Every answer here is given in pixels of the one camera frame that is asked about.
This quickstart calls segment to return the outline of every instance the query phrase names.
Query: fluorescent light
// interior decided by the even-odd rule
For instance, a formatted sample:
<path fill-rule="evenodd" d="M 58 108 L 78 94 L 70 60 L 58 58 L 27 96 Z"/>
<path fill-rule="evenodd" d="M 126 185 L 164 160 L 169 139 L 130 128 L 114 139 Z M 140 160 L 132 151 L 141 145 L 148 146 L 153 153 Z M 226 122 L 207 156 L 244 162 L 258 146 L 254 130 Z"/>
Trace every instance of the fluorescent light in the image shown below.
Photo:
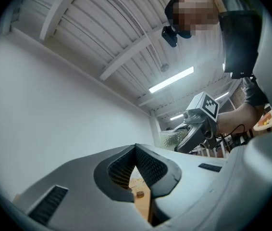
<path fill-rule="evenodd" d="M 220 98 L 224 97 L 225 95 L 228 95 L 229 92 L 226 92 L 225 94 L 223 94 L 222 96 L 215 98 L 215 100 L 219 100 Z"/>
<path fill-rule="evenodd" d="M 180 117 L 182 117 L 182 116 L 183 116 L 183 114 L 178 115 L 178 116 L 175 116 L 175 117 L 173 117 L 173 118 L 170 118 L 170 120 L 172 121 L 172 120 L 175 120 L 175 119 L 180 118 Z"/>
<path fill-rule="evenodd" d="M 177 80 L 182 79 L 183 77 L 192 74 L 193 72 L 194 72 L 194 67 L 190 67 L 187 70 L 184 70 L 183 72 L 178 73 L 177 75 L 172 76 L 169 79 L 163 81 L 162 83 L 157 84 L 156 86 L 150 88 L 149 91 L 151 93 L 154 93 L 154 92 L 156 92 L 156 91 L 158 91 L 158 90 L 160 90 L 160 89 L 162 89 L 162 88 L 176 82 Z"/>

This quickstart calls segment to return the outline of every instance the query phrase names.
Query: ceiling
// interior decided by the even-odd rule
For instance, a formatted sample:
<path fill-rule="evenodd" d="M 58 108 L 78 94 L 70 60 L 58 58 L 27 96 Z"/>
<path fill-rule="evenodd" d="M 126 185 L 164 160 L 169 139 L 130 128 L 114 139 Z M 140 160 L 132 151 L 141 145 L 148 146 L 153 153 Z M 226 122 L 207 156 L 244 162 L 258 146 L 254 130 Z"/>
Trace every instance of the ceiling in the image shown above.
<path fill-rule="evenodd" d="M 168 1 L 20 0 L 11 26 L 54 52 L 61 47 L 62 57 L 160 122 L 170 122 L 197 93 L 231 95 L 239 81 L 223 72 L 219 25 L 190 39 L 178 37 L 176 48 L 161 38 Z M 167 72 L 160 70 L 162 64 L 169 65 Z M 195 68 L 191 75 L 149 92 L 191 66 Z M 218 101 L 224 104 L 227 98 Z"/>

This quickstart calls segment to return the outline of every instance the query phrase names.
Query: black sleeve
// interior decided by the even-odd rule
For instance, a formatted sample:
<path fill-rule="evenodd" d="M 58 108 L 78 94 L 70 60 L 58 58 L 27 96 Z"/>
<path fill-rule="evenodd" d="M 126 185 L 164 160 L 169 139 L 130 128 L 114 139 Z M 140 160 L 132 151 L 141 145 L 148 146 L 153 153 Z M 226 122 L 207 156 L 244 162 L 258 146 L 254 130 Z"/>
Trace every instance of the black sleeve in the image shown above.
<path fill-rule="evenodd" d="M 269 103 L 267 97 L 262 92 L 260 87 L 258 86 L 255 80 L 251 80 L 250 78 L 243 78 L 243 82 L 245 85 L 245 102 L 252 106 L 259 106 Z"/>

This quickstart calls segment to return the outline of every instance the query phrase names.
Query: ceiling light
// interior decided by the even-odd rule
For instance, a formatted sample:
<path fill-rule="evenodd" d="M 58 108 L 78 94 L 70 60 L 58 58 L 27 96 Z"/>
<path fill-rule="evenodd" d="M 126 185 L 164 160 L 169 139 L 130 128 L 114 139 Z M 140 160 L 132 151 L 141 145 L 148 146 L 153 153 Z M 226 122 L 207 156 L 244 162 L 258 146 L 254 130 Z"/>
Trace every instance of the ceiling light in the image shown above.
<path fill-rule="evenodd" d="M 182 79 L 183 77 L 192 74 L 193 72 L 194 72 L 194 67 L 190 67 L 187 70 L 184 70 L 183 72 L 178 73 L 177 75 L 172 76 L 169 79 L 163 81 L 162 83 L 157 84 L 156 86 L 150 88 L 149 91 L 151 93 L 154 93 L 154 92 L 156 92 L 156 91 L 158 91 L 158 90 L 160 90 L 160 89 L 162 89 L 162 88 L 176 82 L 177 80 Z"/>
<path fill-rule="evenodd" d="M 222 96 L 215 98 L 215 100 L 219 100 L 220 98 L 224 97 L 225 95 L 228 95 L 229 92 L 226 92 L 225 94 L 223 94 Z"/>
<path fill-rule="evenodd" d="M 170 118 L 170 120 L 172 121 L 172 120 L 175 120 L 175 119 L 180 118 L 180 117 L 182 117 L 182 116 L 183 116 L 183 114 L 178 115 L 178 116 L 175 116 L 175 117 L 173 117 L 173 118 Z"/>

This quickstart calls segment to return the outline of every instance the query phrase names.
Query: black slot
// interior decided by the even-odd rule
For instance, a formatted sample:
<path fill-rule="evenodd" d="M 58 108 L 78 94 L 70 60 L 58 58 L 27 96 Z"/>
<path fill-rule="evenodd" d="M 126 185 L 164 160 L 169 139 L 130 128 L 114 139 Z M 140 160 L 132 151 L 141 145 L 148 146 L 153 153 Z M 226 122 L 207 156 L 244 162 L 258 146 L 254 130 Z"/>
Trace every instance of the black slot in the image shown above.
<path fill-rule="evenodd" d="M 204 169 L 207 169 L 210 171 L 214 171 L 214 172 L 219 172 L 222 169 L 222 167 L 220 167 L 220 166 L 215 166 L 215 165 L 211 165 L 211 164 L 200 164 L 198 167 L 204 168 Z"/>
<path fill-rule="evenodd" d="M 67 192 L 66 188 L 54 186 L 28 216 L 46 226 Z"/>

